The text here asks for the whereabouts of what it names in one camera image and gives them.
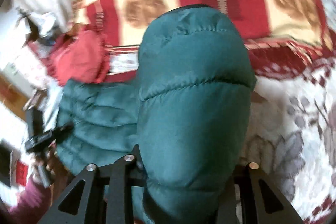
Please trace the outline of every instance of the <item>jacket sleeve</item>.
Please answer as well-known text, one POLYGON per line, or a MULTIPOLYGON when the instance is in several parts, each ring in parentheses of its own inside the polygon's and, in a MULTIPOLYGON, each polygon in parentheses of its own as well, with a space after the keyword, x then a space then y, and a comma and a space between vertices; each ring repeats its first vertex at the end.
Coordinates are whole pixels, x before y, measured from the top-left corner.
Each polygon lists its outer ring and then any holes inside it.
POLYGON ((48 210, 50 202, 50 188, 45 189, 43 185, 35 183, 30 177, 17 206, 12 207, 9 213, 15 223, 37 224, 48 210))
POLYGON ((243 40, 215 9, 169 12, 144 34, 137 77, 145 212, 205 223, 245 139, 256 79, 243 40))

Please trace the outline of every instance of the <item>human hand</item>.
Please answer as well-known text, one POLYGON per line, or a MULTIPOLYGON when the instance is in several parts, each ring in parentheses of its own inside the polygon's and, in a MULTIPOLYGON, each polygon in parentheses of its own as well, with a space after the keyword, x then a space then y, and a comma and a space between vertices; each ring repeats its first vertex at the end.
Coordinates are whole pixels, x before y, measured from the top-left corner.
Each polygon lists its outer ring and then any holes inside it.
MULTIPOLYGON (((46 156, 47 159, 47 171, 50 171, 52 175, 55 175, 55 169, 58 168, 59 165, 61 165, 59 159, 56 156, 56 147, 54 145, 51 145, 49 147, 49 151, 46 156)), ((37 156, 33 157, 33 163, 32 163, 32 169, 33 169, 33 181, 38 184, 43 184, 40 172, 38 170, 39 165, 43 165, 44 162, 42 159, 40 159, 37 156)))

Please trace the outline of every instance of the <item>brown paw print pattern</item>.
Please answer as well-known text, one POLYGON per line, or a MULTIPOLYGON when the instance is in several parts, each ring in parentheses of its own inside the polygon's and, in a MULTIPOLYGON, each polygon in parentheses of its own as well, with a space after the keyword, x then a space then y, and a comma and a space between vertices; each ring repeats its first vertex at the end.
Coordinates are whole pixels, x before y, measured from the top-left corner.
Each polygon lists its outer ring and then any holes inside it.
POLYGON ((165 12, 167 5, 164 0, 125 0, 124 17, 133 28, 147 27, 165 12))
POLYGON ((295 20, 307 20, 313 31, 320 26, 314 0, 274 0, 276 6, 295 20))

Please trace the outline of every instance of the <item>pink sleeve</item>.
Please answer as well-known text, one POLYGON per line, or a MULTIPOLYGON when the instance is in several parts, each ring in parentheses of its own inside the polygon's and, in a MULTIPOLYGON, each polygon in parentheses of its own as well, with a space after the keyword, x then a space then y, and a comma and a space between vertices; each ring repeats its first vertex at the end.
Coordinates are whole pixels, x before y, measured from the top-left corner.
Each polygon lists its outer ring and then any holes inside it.
POLYGON ((37 224, 48 210, 50 202, 51 190, 35 183, 30 177, 17 206, 12 207, 9 213, 17 224, 37 224))

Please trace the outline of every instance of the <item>black metal mount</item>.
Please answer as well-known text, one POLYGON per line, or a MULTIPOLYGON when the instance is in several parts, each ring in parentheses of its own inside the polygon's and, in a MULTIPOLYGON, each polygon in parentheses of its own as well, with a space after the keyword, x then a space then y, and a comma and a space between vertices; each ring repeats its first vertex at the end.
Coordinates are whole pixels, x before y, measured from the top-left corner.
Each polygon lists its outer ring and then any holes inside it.
MULTIPOLYGON (((39 224, 134 224, 131 187, 145 187, 146 179, 138 145, 113 164, 102 167, 89 164, 53 203, 39 224), (106 210, 105 185, 109 185, 106 210)), ((254 162, 236 166, 209 224, 239 223, 235 185, 240 189, 243 224, 303 224, 291 204, 254 162)))
POLYGON ((57 137, 71 131, 73 127, 73 124, 68 123, 62 127, 56 127, 55 129, 48 130, 41 135, 31 136, 25 143, 26 152, 43 152, 57 137))

